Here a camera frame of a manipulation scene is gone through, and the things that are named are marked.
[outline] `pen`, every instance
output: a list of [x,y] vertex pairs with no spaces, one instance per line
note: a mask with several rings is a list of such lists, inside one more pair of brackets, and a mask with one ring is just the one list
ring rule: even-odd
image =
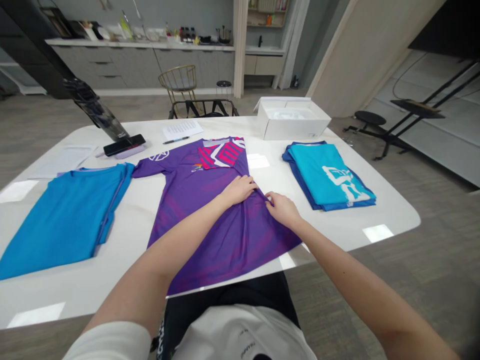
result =
[[178,139],[175,139],[175,140],[165,141],[165,142],[163,143],[163,145],[175,143],[175,142],[180,141],[180,140],[185,140],[185,139],[188,139],[189,137],[190,137],[190,136],[184,136],[184,137],[181,137],[181,138],[178,138]]

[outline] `tiled floor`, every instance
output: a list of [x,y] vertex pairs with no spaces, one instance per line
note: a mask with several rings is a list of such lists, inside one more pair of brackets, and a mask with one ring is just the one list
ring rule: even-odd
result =
[[[246,90],[234,103],[241,115],[250,115],[261,95],[277,93]],[[123,122],[165,119],[170,108],[165,96],[102,100]],[[340,135],[345,125],[356,121],[334,119],[330,128]],[[0,188],[60,139],[89,124],[70,100],[17,96],[0,102]],[[480,335],[479,196],[469,195],[470,187],[422,156],[398,155],[394,149],[384,160],[372,162],[381,153],[381,140],[359,134],[354,142],[355,150],[415,207],[422,223],[352,254],[404,297],[456,351],[467,354]],[[300,325],[319,359],[385,359],[375,337],[319,265],[298,267],[286,276]],[[61,359],[88,318],[0,331],[0,357]]]

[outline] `bar stool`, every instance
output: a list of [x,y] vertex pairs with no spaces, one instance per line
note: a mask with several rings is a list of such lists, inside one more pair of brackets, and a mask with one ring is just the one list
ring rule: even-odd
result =
[[218,98],[220,96],[224,96],[225,92],[225,98],[228,100],[231,100],[232,97],[232,83],[227,80],[220,80],[216,82],[216,97]]
[[387,120],[385,120],[382,116],[370,111],[363,111],[363,110],[356,111],[354,114],[354,118],[363,121],[365,125],[361,129],[358,129],[354,126],[346,127],[343,129],[344,133],[346,133],[350,129],[355,130],[349,137],[342,138],[342,140],[345,141],[351,147],[354,146],[352,139],[354,138],[355,135],[359,133],[359,131],[362,132],[362,130],[367,129],[369,125],[380,126],[387,123]]
[[160,74],[158,81],[162,88],[166,89],[170,103],[173,105],[177,102],[175,93],[180,93],[183,101],[197,100],[194,90],[197,88],[197,73],[195,65],[183,65],[174,67]]

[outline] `blue t-shirt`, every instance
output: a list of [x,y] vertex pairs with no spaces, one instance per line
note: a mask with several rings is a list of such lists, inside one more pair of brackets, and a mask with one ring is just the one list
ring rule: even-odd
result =
[[50,181],[3,253],[0,280],[91,258],[107,238],[133,170],[125,163]]
[[[293,173],[293,176],[295,176],[296,181],[300,185],[303,193],[305,194],[308,202],[310,203],[310,206],[313,210],[324,210],[324,211],[332,211],[332,210],[341,210],[341,209],[347,209],[347,208],[358,208],[358,207],[366,207],[366,206],[372,206],[375,205],[375,197],[368,199],[368,200],[363,200],[363,201],[356,201],[356,202],[351,202],[349,203],[348,201],[343,201],[339,203],[325,203],[325,204],[317,204],[309,190],[309,187],[307,186],[304,178],[302,177],[302,174],[299,170],[299,167],[297,163],[295,162],[294,157],[291,155],[289,150],[292,148],[294,145],[307,145],[308,147],[313,147],[313,146],[322,146],[324,144],[327,144],[326,141],[318,141],[318,142],[292,142],[291,145],[288,145],[285,149],[285,152],[282,155],[282,159],[290,164],[291,171]],[[362,180],[358,177],[358,175],[351,170],[350,168],[348,169],[353,177],[359,181],[359,183],[362,185],[364,189],[372,193],[370,189],[368,189],[365,184],[362,182]]]

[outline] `black stand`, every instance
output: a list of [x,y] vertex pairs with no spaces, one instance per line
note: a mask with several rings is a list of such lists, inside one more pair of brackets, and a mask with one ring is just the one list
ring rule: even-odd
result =
[[[468,70],[470,70],[472,67],[474,67],[479,61],[474,60],[470,62],[466,67],[464,67],[461,71],[459,71],[455,76],[453,76],[450,80],[448,80],[446,83],[444,83],[442,86],[440,86],[435,92],[433,92],[429,97],[427,97],[424,101],[422,101],[421,104],[426,105],[430,100],[435,98],[438,94],[440,94],[443,90],[448,88],[450,85],[453,84],[455,80],[457,80],[459,77],[461,77],[463,74],[465,74]],[[452,96],[460,92],[462,89],[464,89],[468,84],[470,84],[472,81],[474,81],[476,78],[480,76],[480,70],[477,71],[475,74],[473,74],[467,81],[465,81],[463,84],[457,86],[455,89],[453,89],[451,92],[449,92],[446,96],[444,96],[440,101],[438,101],[435,105],[433,105],[431,108],[436,109],[443,103],[445,103],[448,99],[450,99]],[[418,106],[415,105],[414,103],[409,102],[408,100],[391,100],[392,103],[395,105],[406,109],[409,111],[409,113],[401,119],[397,124],[395,124],[391,129],[387,130],[386,132],[382,134],[378,134],[375,132],[371,132],[368,130],[364,130],[355,126],[349,126],[343,129],[343,132],[347,132],[349,130],[354,130],[355,132],[367,134],[370,136],[373,136],[378,139],[382,139],[385,141],[385,148],[383,149],[383,153],[381,156],[374,157],[374,161],[379,161],[382,160],[384,157],[387,156],[389,152],[390,145],[396,146],[397,148],[402,149],[400,151],[400,154],[404,154],[411,150],[412,148],[405,143],[403,143],[400,139],[399,136],[405,133],[408,129],[410,129],[412,126],[414,126],[416,123],[418,123],[422,119],[443,119],[445,116],[440,115],[436,111],[429,110],[423,106]],[[397,129],[399,126],[401,126],[404,122],[406,122],[409,118],[411,118],[413,115],[418,116],[414,121],[412,121],[408,126],[406,126],[404,129],[399,131],[396,134],[392,134],[392,132]]]

